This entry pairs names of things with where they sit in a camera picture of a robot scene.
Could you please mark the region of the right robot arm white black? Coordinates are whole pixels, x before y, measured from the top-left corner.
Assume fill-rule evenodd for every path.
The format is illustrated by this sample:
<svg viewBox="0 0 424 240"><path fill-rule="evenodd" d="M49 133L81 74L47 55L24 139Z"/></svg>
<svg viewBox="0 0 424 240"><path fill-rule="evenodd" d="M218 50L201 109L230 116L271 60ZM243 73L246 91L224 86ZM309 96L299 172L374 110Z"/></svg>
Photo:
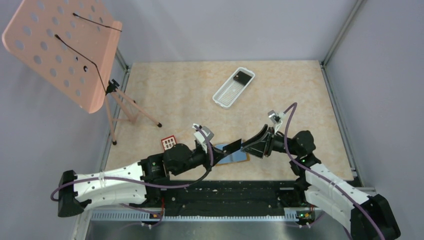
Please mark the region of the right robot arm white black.
<svg viewBox="0 0 424 240"><path fill-rule="evenodd" d="M259 158L269 157L272 152L291 155L289 164L298 177L294 184L297 198L331 216L353 240L398 239L401 231L388 200L336 176L314 155L315 149L309 130L286 138L268 125L241 145L242 152Z"/></svg>

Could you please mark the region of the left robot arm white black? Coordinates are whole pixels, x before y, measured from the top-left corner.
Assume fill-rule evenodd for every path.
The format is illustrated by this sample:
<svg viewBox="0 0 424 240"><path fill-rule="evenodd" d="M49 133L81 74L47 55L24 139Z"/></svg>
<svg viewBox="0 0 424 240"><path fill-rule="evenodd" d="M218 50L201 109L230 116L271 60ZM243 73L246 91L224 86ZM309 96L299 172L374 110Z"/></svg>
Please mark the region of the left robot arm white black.
<svg viewBox="0 0 424 240"><path fill-rule="evenodd" d="M57 216L68 218L109 205L129 205L149 208L162 200L161 191L184 189L203 181L221 160L231 155L229 145L214 145L194 149L178 143L162 153L150 155L127 166L90 174L74 170L62 173L58 187L50 199L57 202ZM188 183L175 183L177 176L199 166L204 174Z"/></svg>

